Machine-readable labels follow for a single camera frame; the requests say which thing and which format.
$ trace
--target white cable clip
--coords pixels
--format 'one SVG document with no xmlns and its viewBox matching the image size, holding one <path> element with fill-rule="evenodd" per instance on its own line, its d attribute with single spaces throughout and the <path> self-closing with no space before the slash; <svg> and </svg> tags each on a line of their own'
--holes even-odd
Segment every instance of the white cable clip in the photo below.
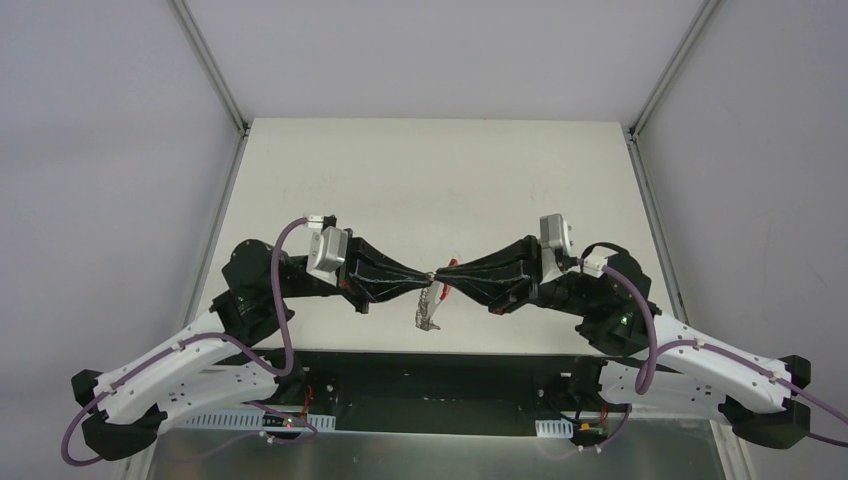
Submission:
<svg viewBox="0 0 848 480">
<path fill-rule="evenodd" d="M 593 253 L 583 259 L 583 273 L 591 275 L 595 278 L 600 278 L 604 272 L 604 267 L 607 266 L 607 257 Z"/>
</svg>

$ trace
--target metal sheet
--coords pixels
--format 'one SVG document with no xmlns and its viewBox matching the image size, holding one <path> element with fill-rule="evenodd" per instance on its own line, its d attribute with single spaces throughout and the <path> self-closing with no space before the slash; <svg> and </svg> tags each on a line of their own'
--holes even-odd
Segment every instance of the metal sheet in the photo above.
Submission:
<svg viewBox="0 0 848 480">
<path fill-rule="evenodd" d="M 250 437 L 214 456 L 203 453 L 237 432 L 175 430 L 160 441 L 149 480 L 168 479 L 397 479 L 724 478 L 709 423 L 702 420 L 630 422 L 601 455 L 565 460 L 564 440 L 458 435 L 335 433 L 298 446 L 268 446 Z"/>
</svg>

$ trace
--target cable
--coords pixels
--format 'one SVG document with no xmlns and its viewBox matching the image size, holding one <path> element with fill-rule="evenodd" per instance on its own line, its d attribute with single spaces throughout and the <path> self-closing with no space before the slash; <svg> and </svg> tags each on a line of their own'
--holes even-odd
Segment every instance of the cable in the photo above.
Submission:
<svg viewBox="0 0 848 480">
<path fill-rule="evenodd" d="M 261 403 L 256 402 L 256 401 L 250 401 L 250 402 L 244 402 L 244 403 L 245 403 L 245 405 L 250 405 L 250 406 L 256 407 L 259 410 L 262 410 L 266 413 L 270 413 L 271 415 L 274 415 L 275 417 L 280 417 L 280 418 L 287 420 L 291 423 L 300 424 L 300 426 L 302 426 L 304 428 L 308 428 L 309 430 L 312 431 L 312 435 L 303 436 L 303 434 L 301 434 L 301 435 L 298 435 L 297 438 L 269 437 L 269 438 L 272 438 L 273 440 L 269 440 L 268 443 L 279 443 L 279 444 L 293 445 L 293 444 L 296 444 L 296 443 L 303 443 L 303 442 L 312 440 L 313 438 L 315 438 L 318 435 L 318 429 L 315 428 L 314 425 L 312 425 L 311 423 L 307 422 L 306 420 L 303 420 L 303 419 L 301 419 L 301 418 L 299 418 L 295 415 L 289 415 L 289 414 L 283 413 L 279 410 L 274 410 L 273 408 L 271 408 L 267 405 L 262 405 Z"/>
<path fill-rule="evenodd" d="M 545 458 L 547 458 L 548 460 L 565 460 L 566 458 L 568 458 L 568 457 L 570 457 L 570 456 L 572 456 L 576 453 L 583 453 L 583 452 L 591 451 L 591 450 L 594 450 L 598 453 L 601 453 L 601 451 L 603 451 L 603 449 L 606 448 L 607 445 L 609 445 L 613 440 L 615 440 L 618 437 L 618 435 L 624 429 L 624 426 L 627 425 L 627 422 L 630 420 L 630 412 L 632 410 L 633 410 L 633 406 L 627 405 L 627 408 L 624 410 L 624 416 L 621 417 L 621 422 L 619 422 L 618 426 L 615 427 L 615 430 L 613 430 L 612 434 L 606 440 L 595 445 L 594 447 L 589 447 L 588 449 L 587 448 L 577 448 L 575 450 L 570 450 L 565 455 L 560 455 L 560 456 L 551 455 L 541 447 L 538 447 L 538 449 L 539 449 L 540 452 L 542 452 L 542 455 L 544 455 Z"/>
<path fill-rule="evenodd" d="M 291 373 L 292 369 L 294 368 L 294 350 L 292 348 L 291 336 L 289 335 L 288 323 L 286 321 L 286 319 L 288 318 L 289 312 L 288 312 L 288 309 L 285 306 L 285 303 L 283 302 L 281 288 L 280 288 L 280 275 L 279 275 L 279 273 L 280 273 L 280 258 L 282 257 L 282 247 L 283 247 L 283 242 L 285 241 L 286 237 L 288 237 L 288 235 L 291 233 L 292 230 L 294 230 L 298 226 L 304 225 L 306 223 L 307 223 L 307 219 L 306 219 L 306 217 L 303 217 L 303 218 L 299 218 L 299 219 L 291 222 L 290 224 L 286 225 L 286 227 L 283 228 L 283 231 L 280 232 L 280 236 L 277 238 L 277 243 L 274 245 L 274 250 L 271 254 L 271 291 L 272 291 L 273 296 L 274 296 L 274 307 L 275 307 L 276 312 L 277 312 L 277 321 L 280 324 L 280 332 L 282 333 L 282 336 L 283 336 L 283 347 L 284 347 L 284 350 L 285 350 L 285 359 L 286 359 L 285 367 L 283 369 L 278 369 L 278 368 L 273 367 L 272 365 L 270 365 L 270 364 L 266 363 L 264 360 L 262 360 L 259 357 L 259 355 L 255 354 L 253 351 L 250 350 L 250 348 L 245 346 L 243 343 L 241 343 L 240 341 L 236 340 L 235 338 L 233 338 L 233 337 L 231 337 L 227 334 L 224 334 L 224 333 L 207 332 L 207 333 L 201 333 L 201 334 L 195 335 L 195 336 L 187 338 L 185 340 L 180 340 L 179 342 L 177 342 L 180 349 L 183 349 L 186 346 L 191 345 L 195 342 L 199 342 L 201 340 L 206 340 L 206 339 L 210 339 L 210 338 L 217 338 L 217 339 L 223 340 L 225 342 L 230 342 L 233 345 L 235 345 L 251 361 L 255 362 L 260 368 L 271 373 L 272 375 L 275 375 L 277 377 L 285 377 L 285 376 L 289 375 Z M 129 372 L 124 374 L 122 377 L 120 377 L 118 380 L 113 382 L 111 385 L 109 385 L 109 389 L 111 391 L 117 390 L 118 388 L 125 385 L 128 381 L 130 381 L 130 379 L 132 379 L 133 377 L 135 377 L 136 375 L 138 375 L 139 373 L 144 371 L 146 368 L 150 367 L 154 363 L 156 363 L 156 362 L 162 360 L 163 358 L 167 357 L 168 355 L 170 355 L 174 351 L 176 351 L 176 350 L 174 350 L 173 348 L 168 348 L 166 350 L 162 350 L 161 352 L 157 353 L 156 355 L 153 355 L 152 357 L 150 357 L 146 361 L 142 362 L 141 364 L 139 364 L 138 366 L 136 366 L 135 368 L 133 368 L 132 370 L 130 370 Z M 71 435 L 73 434 L 74 430 L 76 430 L 77 426 L 79 426 L 83 417 L 87 413 L 89 413 L 91 411 L 91 409 L 93 409 L 101 401 L 103 401 L 103 399 L 106 398 L 107 395 L 109 395 L 109 392 L 105 391 L 105 392 L 101 392 L 99 395 L 95 396 L 90 402 L 88 402 L 88 404 L 86 404 L 82 408 L 82 410 L 79 411 L 79 413 L 76 414 L 76 416 L 73 418 L 73 420 L 71 420 L 70 425 L 68 425 L 68 428 L 65 429 L 65 434 L 62 436 L 62 442 L 61 442 L 61 455 L 62 455 L 62 460 L 64 460 L 65 463 L 67 463 L 68 465 L 71 465 L 73 467 L 86 467 L 86 466 L 89 466 L 89 465 L 93 465 L 93 464 L 99 462 L 100 460 L 103 460 L 103 458 L 100 457 L 100 456 L 92 457 L 92 458 L 89 458 L 89 459 L 86 459 L 86 460 L 77 460 L 77 459 L 71 457 L 71 454 L 70 454 L 70 451 L 69 451 L 69 445 L 70 445 L 70 441 L 71 441 Z M 311 425 L 309 425 L 308 428 L 312 429 L 315 434 L 318 433 L 318 430 L 315 429 L 314 427 L 312 427 Z"/>
<path fill-rule="evenodd" d="M 286 352 L 286 366 L 282 373 L 278 376 L 285 377 L 291 373 L 294 368 L 294 349 L 291 344 L 291 335 L 289 334 L 288 318 L 289 310 L 283 301 L 283 295 L 280 288 L 280 258 L 283 255 L 283 242 L 286 237 L 295 228 L 306 225 L 308 220 L 306 217 L 298 218 L 283 228 L 280 236 L 277 237 L 277 243 L 274 244 L 274 250 L 271 253 L 271 293 L 274 297 L 274 310 L 277 312 L 277 322 L 280 324 L 280 333 L 283 335 L 283 347 Z"/>
<path fill-rule="evenodd" d="M 665 353 L 665 352 L 667 352 L 667 351 L 669 351 L 673 348 L 677 348 L 677 347 L 697 347 L 697 346 L 698 346 L 698 343 L 695 340 L 675 340 L 673 342 L 669 342 L 669 343 L 666 343 L 665 345 L 663 345 L 657 353 L 658 353 L 658 355 L 662 355 L 663 353 Z M 839 419 L 842 423 L 848 425 L 848 415 L 845 415 L 844 413 L 840 412 L 839 410 L 836 409 L 836 407 L 828 404 L 827 402 L 825 402 L 824 400 L 821 400 L 820 398 L 816 397 L 815 395 L 795 386 L 795 384 L 793 384 L 792 382 L 789 382 L 789 381 L 787 381 L 783 378 L 780 378 L 780 377 L 775 377 L 774 373 L 772 371 L 767 370 L 767 369 L 757 365 L 756 363 L 748 360 L 747 358 L 744 358 L 740 355 L 737 355 L 737 354 L 735 354 L 735 353 L 733 353 L 729 350 L 718 347 L 716 345 L 711 345 L 711 344 L 705 343 L 705 344 L 701 345 L 700 348 L 703 348 L 704 350 L 709 350 L 713 353 L 717 353 L 717 354 L 719 354 L 719 355 L 721 355 L 725 358 L 729 358 L 730 360 L 733 360 L 734 362 L 736 362 L 736 363 L 738 363 L 738 364 L 740 364 L 744 367 L 748 367 L 749 369 L 751 369 L 751 370 L 759 373 L 760 375 L 766 377 L 769 381 L 774 381 L 775 383 L 777 383 L 777 384 L 779 384 L 783 387 L 788 388 L 792 392 L 796 393 L 798 396 L 804 398 L 805 400 L 809 401 L 813 405 L 815 405 L 815 406 L 821 408 L 822 410 L 826 411 L 827 413 L 833 415 L 834 417 Z M 836 440 L 836 439 L 833 439 L 833 438 L 824 437 L 822 435 L 818 435 L 818 434 L 815 434 L 815 433 L 808 433 L 807 436 L 812 438 L 813 440 L 818 440 L 820 442 L 824 442 L 824 443 L 827 443 L 827 444 L 830 444 L 830 445 L 848 448 L 848 442 L 845 442 L 845 441 L 842 441 L 842 440 Z"/>
<path fill-rule="evenodd" d="M 582 258 L 578 259 L 577 263 L 578 263 L 578 265 L 580 265 L 582 267 L 583 266 L 583 259 Z M 642 367 L 639 369 L 639 374 L 636 377 L 636 393 L 639 394 L 639 395 L 644 395 L 645 392 L 648 391 L 648 388 L 650 388 L 650 386 L 651 386 L 651 383 L 652 383 L 653 378 L 654 378 L 654 373 L 656 372 L 656 369 L 657 369 L 657 359 L 660 355 L 662 355 L 663 353 L 667 352 L 668 350 L 670 350 L 672 348 L 676 348 L 676 347 L 680 347 L 680 346 L 697 347 L 698 344 L 694 340 L 677 340 L 677 341 L 672 341 L 672 342 L 669 342 L 669 343 L 663 345 L 662 348 L 658 348 L 657 347 L 656 326 L 654 325 L 654 317 L 653 317 L 653 315 L 651 315 L 651 311 L 650 311 L 650 308 L 648 306 L 648 301 L 645 299 L 644 296 L 642 296 L 641 292 L 639 292 L 639 289 L 636 288 L 636 286 L 633 284 L 633 282 L 631 282 L 627 277 L 622 275 L 620 272 L 616 271 L 614 268 L 605 265 L 601 269 L 601 271 L 603 273 L 611 276 L 612 278 L 617 280 L 622 285 L 624 285 L 624 287 L 628 290 L 628 292 L 631 295 L 633 295 L 633 298 L 636 301 L 636 303 L 639 305 L 639 309 L 641 310 L 642 316 L 645 319 L 645 327 L 646 327 L 646 330 L 647 330 L 647 333 L 648 333 L 648 358 L 647 358 L 647 360 L 645 360 L 645 363 L 642 364 Z M 792 382 L 788 382 L 788 381 L 786 381 L 782 378 L 773 377 L 773 373 L 771 371 L 766 370 L 765 368 L 757 365 L 756 363 L 751 362 L 750 360 L 748 360 L 744 357 L 741 357 L 741 356 L 739 356 L 739 355 L 737 355 L 737 354 L 735 354 L 735 353 L 733 353 L 729 350 L 726 350 L 724 348 L 721 348 L 721 347 L 718 347 L 718 346 L 715 346 L 715 345 L 704 344 L 703 346 L 701 346 L 701 348 L 703 348 L 705 350 L 709 350 L 709 351 L 714 352 L 714 353 L 717 353 L 719 355 L 722 355 L 726 358 L 729 358 L 729 359 L 735 361 L 736 363 L 739 363 L 740 365 L 748 367 L 751 370 L 754 370 L 755 372 L 759 373 L 760 375 L 763 375 L 764 377 L 768 378 L 770 381 L 774 380 L 776 383 L 788 388 L 789 390 L 791 390 L 795 394 L 797 394 L 800 397 L 808 400 L 812 404 L 818 406 L 822 410 L 830 413 L 831 415 L 833 415 L 834 417 L 836 417 L 837 419 L 842 421 L 844 424 L 848 425 L 848 415 L 845 415 L 844 413 L 837 410 L 835 407 L 833 407 L 830 404 L 828 404 L 827 402 L 819 399 L 818 397 L 814 396 L 813 394 L 795 386 L 794 384 L 792 384 Z M 606 442 L 609 442 L 609 440 L 611 440 L 615 435 L 617 435 L 620 430 L 621 430 L 621 425 L 619 425 L 619 427 L 616 428 L 615 432 L 613 432 L 613 435 L 611 435 L 610 438 L 608 438 L 607 440 L 605 440 L 604 442 L 602 442 L 598 446 L 603 448 L 603 444 L 606 443 Z M 821 442 L 824 442 L 824 443 L 827 443 L 827 444 L 830 444 L 830 445 L 848 448 L 848 442 L 845 442 L 845 441 L 842 441 L 842 440 L 836 440 L 836 439 L 832 439 L 832 438 L 829 438 L 829 437 L 824 437 L 822 435 L 818 435 L 818 434 L 815 434 L 815 433 L 809 433 L 807 436 L 814 439 L 814 440 L 819 440 Z"/>
<path fill-rule="evenodd" d="M 315 437 L 315 435 L 318 434 L 318 429 L 316 429 L 312 424 L 310 424 L 310 423 L 308 423 L 304 420 L 301 420 L 300 418 L 297 418 L 295 416 L 288 415 L 288 414 L 283 413 L 279 410 L 274 410 L 273 408 L 267 407 L 267 406 L 262 405 L 261 403 L 258 403 L 258 402 L 245 402 L 245 405 L 250 405 L 252 407 L 259 408 L 260 410 L 264 410 L 266 413 L 274 415 L 275 417 L 280 417 L 284 420 L 289 421 L 290 423 L 298 423 L 298 424 L 300 424 L 301 427 L 308 428 L 309 430 L 311 430 L 312 433 L 310 435 L 305 436 L 305 437 L 303 436 L 303 434 L 300 434 L 294 439 L 282 439 L 282 438 L 277 438 L 277 437 L 271 436 L 271 434 L 269 434 L 265 430 L 254 430 L 254 431 L 242 433 L 242 434 L 240 434 L 240 435 L 238 435 L 234 438 L 231 438 L 231 439 L 227 440 L 226 442 L 218 445 L 217 447 L 211 448 L 211 449 L 201 453 L 200 455 L 195 455 L 193 457 L 188 457 L 188 458 L 174 458 L 174 457 L 170 457 L 170 456 L 165 456 L 165 459 L 168 460 L 169 462 L 174 462 L 174 463 L 196 462 L 198 460 L 202 460 L 206 457 L 212 456 L 212 455 L 230 447 L 231 445 L 244 440 L 245 438 L 253 437 L 253 436 L 259 436 L 259 437 L 263 437 L 263 438 L 267 437 L 269 439 L 268 440 L 269 443 L 294 444 L 294 443 L 307 442 L 310 439 L 312 439 L 313 437 Z"/>
<path fill-rule="evenodd" d="M 578 258 L 577 264 L 582 268 L 583 259 Z M 642 318 L 645 319 L 645 330 L 648 332 L 648 359 L 645 360 L 642 369 L 639 370 L 639 375 L 636 377 L 636 394 L 644 395 L 651 388 L 651 383 L 654 381 L 654 373 L 657 371 L 657 357 L 659 356 L 657 353 L 657 328 L 654 326 L 654 316 L 651 314 L 648 301 L 645 300 L 642 292 L 636 288 L 636 285 L 630 279 L 609 265 L 604 265 L 601 271 L 624 285 L 624 288 L 633 296 L 633 299 L 639 306 L 639 310 L 642 312 Z"/>
<path fill-rule="evenodd" d="M 583 253 L 580 254 L 580 258 L 583 259 L 583 258 L 588 257 L 597 247 L 603 247 L 603 248 L 612 250 L 615 253 L 623 253 L 625 255 L 630 255 L 630 252 L 628 252 L 626 248 L 621 247 L 619 245 L 616 245 L 614 243 L 597 242 L 597 243 L 593 243 L 593 244 L 589 245 L 588 247 L 586 247 L 585 249 L 583 249 Z"/>
</svg>

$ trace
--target white plastic housing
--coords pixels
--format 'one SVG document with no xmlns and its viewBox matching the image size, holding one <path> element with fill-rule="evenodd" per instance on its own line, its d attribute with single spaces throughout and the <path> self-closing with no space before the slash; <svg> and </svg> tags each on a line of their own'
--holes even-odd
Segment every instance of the white plastic housing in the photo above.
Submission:
<svg viewBox="0 0 848 480">
<path fill-rule="evenodd" d="M 136 366 L 148 360 L 157 353 L 171 349 L 180 340 L 188 339 L 198 333 L 223 333 L 224 327 L 217 313 L 204 312 L 177 334 L 165 340 L 146 354 L 124 367 L 97 377 L 94 395 L 110 389 L 110 385 Z M 99 408 L 108 414 L 109 423 L 127 425 L 133 423 L 159 399 L 166 396 L 172 387 L 180 380 L 193 375 L 209 365 L 239 353 L 239 349 L 217 338 L 210 338 L 193 343 L 181 351 L 174 351 L 167 357 L 146 368 L 130 379 L 115 393 L 108 395 Z"/>
<path fill-rule="evenodd" d="M 193 375 L 156 402 L 159 411 L 168 414 L 159 425 L 159 434 L 213 410 L 266 399 L 277 390 L 274 378 L 253 362 L 223 372 Z"/>
<path fill-rule="evenodd" d="M 659 346 L 675 340 L 696 340 L 721 347 L 761 367 L 778 377 L 792 381 L 786 364 L 780 360 L 757 356 L 728 345 L 667 315 L 654 317 Z M 633 355 L 640 360 L 648 358 L 648 350 Z M 738 401 L 754 413 L 782 412 L 783 400 L 788 398 L 788 388 L 769 382 L 768 378 L 717 353 L 692 347 L 681 347 L 664 353 L 658 363 L 712 386 Z"/>
<path fill-rule="evenodd" d="M 697 415 L 708 420 L 729 425 L 718 411 L 727 395 L 712 385 L 688 375 L 656 372 L 651 388 L 644 395 L 636 394 L 638 368 L 609 362 L 601 370 L 599 394 L 609 403 L 647 405 L 664 412 Z"/>
</svg>

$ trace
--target small metal object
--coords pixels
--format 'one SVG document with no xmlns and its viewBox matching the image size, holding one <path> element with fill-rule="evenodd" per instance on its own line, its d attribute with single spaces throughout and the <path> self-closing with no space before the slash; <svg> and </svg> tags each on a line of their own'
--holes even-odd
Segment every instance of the small metal object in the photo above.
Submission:
<svg viewBox="0 0 848 480">
<path fill-rule="evenodd" d="M 427 278 L 432 278 L 432 275 L 432 273 L 428 273 Z M 441 285 L 440 282 L 433 282 L 429 287 L 421 289 L 421 294 L 418 296 L 418 308 L 415 309 L 416 328 L 425 332 L 441 330 L 438 325 L 433 323 L 432 316 L 435 308 L 431 309 L 431 306 L 435 306 L 435 297 L 438 295 Z"/>
</svg>

